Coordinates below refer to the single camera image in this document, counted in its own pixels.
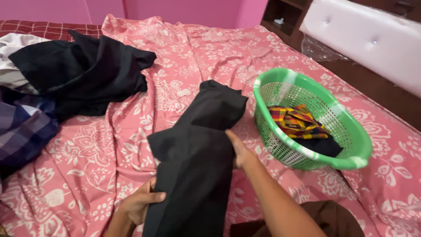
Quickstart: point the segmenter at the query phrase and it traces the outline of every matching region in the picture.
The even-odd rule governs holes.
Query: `white padded headboard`
[[[347,0],[314,0],[300,31],[421,97],[421,24]]]

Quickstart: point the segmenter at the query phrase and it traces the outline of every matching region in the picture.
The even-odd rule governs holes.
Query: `wrinkled sheet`
[[[415,169],[420,146],[415,142],[421,139],[420,133],[324,67],[290,49],[275,34],[262,26],[224,30],[172,25],[159,17],[135,21],[112,15],[106,18],[102,30],[104,35],[157,54],[155,65],[143,71],[148,91],[121,103],[110,103],[105,116],[68,120],[36,162],[3,182],[0,212],[4,215],[0,223],[10,235],[103,234],[122,199],[155,175],[157,162],[146,137],[172,127],[197,95],[200,82],[208,79],[241,89],[242,95],[250,98],[244,117],[233,130],[298,203],[335,200],[355,216],[366,236],[419,235],[417,213],[392,216],[404,206],[411,207],[405,210],[419,209],[421,193],[415,187],[421,174]],[[252,86],[259,74],[273,67],[290,68],[321,83],[369,133],[373,157],[367,168],[344,172],[349,184],[329,167],[313,171],[285,167],[264,147],[253,121],[256,100]],[[391,157],[395,153],[402,158]],[[399,174],[409,177],[404,169],[383,168],[378,164],[380,158],[392,165],[402,161],[399,164],[410,172],[412,186],[405,185],[409,179],[398,179]],[[395,170],[395,181],[388,178],[386,169]],[[394,185],[384,185],[387,180]],[[386,188],[387,195],[396,196],[393,200],[385,195]],[[261,218],[246,175],[234,170],[225,236],[231,224]],[[140,236],[142,229],[137,227],[134,236]]]

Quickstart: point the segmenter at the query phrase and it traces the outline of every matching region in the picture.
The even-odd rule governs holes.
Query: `basket rim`
[[[317,87],[322,93],[329,96],[334,103],[329,104],[329,108],[332,110],[338,111],[341,113],[341,116],[347,116],[352,123],[355,125],[355,133],[359,133],[361,136],[362,144],[367,144],[366,149],[360,149],[360,153],[357,156],[349,156],[347,158],[339,159],[333,158],[330,156],[325,156],[314,152],[306,147],[301,146],[297,142],[295,142],[292,138],[288,137],[275,123],[272,119],[269,111],[267,110],[266,103],[263,101],[260,95],[260,85],[262,81],[265,80],[266,76],[270,73],[287,73],[287,76],[283,79],[283,81],[287,81],[288,83],[294,84],[295,80],[299,78],[299,80],[304,80],[306,83],[309,83],[311,86]],[[362,125],[345,109],[345,107],[322,85],[317,83],[314,79],[305,76],[303,74],[297,73],[291,69],[287,68],[272,68],[264,73],[262,73],[254,82],[253,86],[254,96],[256,98],[256,103],[263,114],[266,122],[268,123],[272,132],[285,143],[289,148],[299,152],[300,154],[304,155],[305,157],[315,160],[317,162],[321,162],[323,164],[328,164],[337,170],[353,170],[363,168],[368,165],[368,159],[371,156],[371,152],[373,150],[373,145],[371,142],[370,137],[368,136],[367,132],[364,130]]]

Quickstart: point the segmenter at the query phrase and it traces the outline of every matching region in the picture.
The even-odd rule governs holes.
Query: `brown cloth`
[[[314,219],[327,237],[363,237],[357,220],[334,201],[306,202],[301,207]],[[230,237],[271,237],[264,220],[231,225]]]

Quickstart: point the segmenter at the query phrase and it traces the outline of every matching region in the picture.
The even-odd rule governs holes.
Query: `white cloth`
[[[35,35],[9,33],[0,38],[0,85],[14,89],[25,85],[28,80],[10,61],[9,55],[19,49],[36,43],[50,41]]]

